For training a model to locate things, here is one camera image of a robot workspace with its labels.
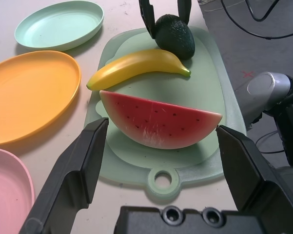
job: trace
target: pink plate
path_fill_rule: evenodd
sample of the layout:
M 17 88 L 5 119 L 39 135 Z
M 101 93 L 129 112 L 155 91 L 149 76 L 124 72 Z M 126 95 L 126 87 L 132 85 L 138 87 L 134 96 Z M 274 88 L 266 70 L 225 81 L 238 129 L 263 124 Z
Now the pink plate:
M 33 182 L 15 155 L 0 149 L 0 234 L 17 234 L 35 202 Z

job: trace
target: red mark on floor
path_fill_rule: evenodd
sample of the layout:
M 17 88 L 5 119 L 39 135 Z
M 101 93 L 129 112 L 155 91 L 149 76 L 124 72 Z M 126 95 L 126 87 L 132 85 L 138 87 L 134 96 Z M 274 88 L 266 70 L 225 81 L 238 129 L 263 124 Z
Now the red mark on floor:
M 254 72 L 244 72 L 244 71 L 242 71 L 242 73 L 244 73 L 244 76 L 243 76 L 243 78 L 246 78 L 246 77 L 251 77 L 251 78 L 253 78 L 254 76 L 253 76 L 253 73 Z

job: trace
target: mint green plate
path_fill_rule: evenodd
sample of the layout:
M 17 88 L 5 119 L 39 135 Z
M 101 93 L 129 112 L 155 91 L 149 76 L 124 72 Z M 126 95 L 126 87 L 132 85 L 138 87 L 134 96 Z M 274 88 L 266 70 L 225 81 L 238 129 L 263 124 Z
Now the mint green plate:
M 62 2 L 25 18 L 14 36 L 30 50 L 64 51 L 93 37 L 101 28 L 103 18 L 103 9 L 93 2 Z

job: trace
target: black cable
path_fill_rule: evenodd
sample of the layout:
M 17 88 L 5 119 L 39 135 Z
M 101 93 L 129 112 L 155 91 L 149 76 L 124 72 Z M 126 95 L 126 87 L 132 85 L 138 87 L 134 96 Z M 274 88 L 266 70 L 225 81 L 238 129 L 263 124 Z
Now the black cable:
M 289 37 L 291 37 L 291 36 L 293 36 L 293 33 L 290 33 L 290 34 L 287 34 L 287 35 L 284 35 L 284 36 L 279 36 L 279 37 L 266 37 L 266 36 L 262 36 L 262 35 L 258 35 L 258 34 L 255 34 L 255 33 L 252 33 L 252 32 L 249 32 L 249 31 L 247 31 L 245 28 L 243 28 L 242 26 L 240 26 L 232 17 L 231 17 L 231 15 L 229 14 L 229 12 L 228 12 L 228 10 L 227 10 L 227 8 L 226 8 L 226 6 L 225 6 L 225 4 L 224 4 L 224 2 L 223 2 L 223 0 L 221 0 L 221 4 L 222 4 L 222 7 L 223 7 L 223 9 L 224 9 L 224 11 L 225 11 L 225 13 L 227 14 L 227 16 L 229 17 L 229 19 L 237 26 L 237 27 L 239 27 L 241 30 L 243 30 L 245 33 L 248 33 L 248 34 L 250 34 L 250 35 L 252 35 L 252 36 L 255 36 L 255 37 L 257 37 L 257 38 L 263 38 L 263 39 L 267 39 L 267 40 L 272 40 L 272 39 L 283 39 L 283 38 L 289 38 Z M 248 5 L 247 4 L 247 6 L 248 6 L 248 9 L 250 10 L 250 13 L 251 13 L 251 15 L 252 15 L 252 17 L 254 18 L 254 16 L 253 16 L 253 13 L 252 13 L 252 9 L 251 9 L 251 7 L 250 7 L 250 5 Z M 269 10 L 267 11 L 267 13 L 264 15 L 264 19 L 263 20 L 265 20 L 266 19 L 266 17 L 271 13 L 271 11 L 273 10 L 273 8 L 271 9 L 271 7 L 269 8 Z
M 264 21 L 269 16 L 269 14 L 273 10 L 273 8 L 276 6 L 276 4 L 278 4 L 279 0 L 275 0 L 272 3 L 272 5 L 270 6 L 270 8 L 268 9 L 267 13 L 265 13 L 265 15 L 262 18 L 260 18 L 260 19 L 254 16 L 254 12 L 253 12 L 252 7 L 250 6 L 249 0 L 245 0 L 245 2 L 247 4 L 248 10 L 249 10 L 250 14 L 252 15 L 253 19 L 255 21 L 257 21 L 257 22 L 262 22 L 262 21 Z
M 262 137 L 260 137 L 256 142 L 255 142 L 255 145 L 257 146 L 257 143 L 262 139 L 262 138 L 264 138 L 264 137 L 266 137 L 266 136 L 273 136 L 274 134 L 276 134 L 276 133 L 278 133 L 278 131 L 273 131 L 273 132 L 270 132 L 270 133 L 267 133 L 267 134 L 265 134 L 265 135 L 263 135 Z M 269 154 L 278 154 L 278 153 L 282 153 L 282 152 L 284 152 L 285 150 L 279 150 L 279 151 L 271 151 L 271 152 L 262 152 L 262 151 L 260 151 L 260 153 L 262 153 L 262 154 L 267 154 L 267 155 L 269 155 Z

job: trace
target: toy banana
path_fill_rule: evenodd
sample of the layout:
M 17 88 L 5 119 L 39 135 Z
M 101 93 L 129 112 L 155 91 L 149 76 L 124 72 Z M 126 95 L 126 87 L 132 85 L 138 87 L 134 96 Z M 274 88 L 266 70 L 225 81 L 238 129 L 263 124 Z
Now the toy banana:
M 143 50 L 125 55 L 98 70 L 88 81 L 90 90 L 102 90 L 147 72 L 179 73 L 189 77 L 191 71 L 173 53 L 166 50 Z

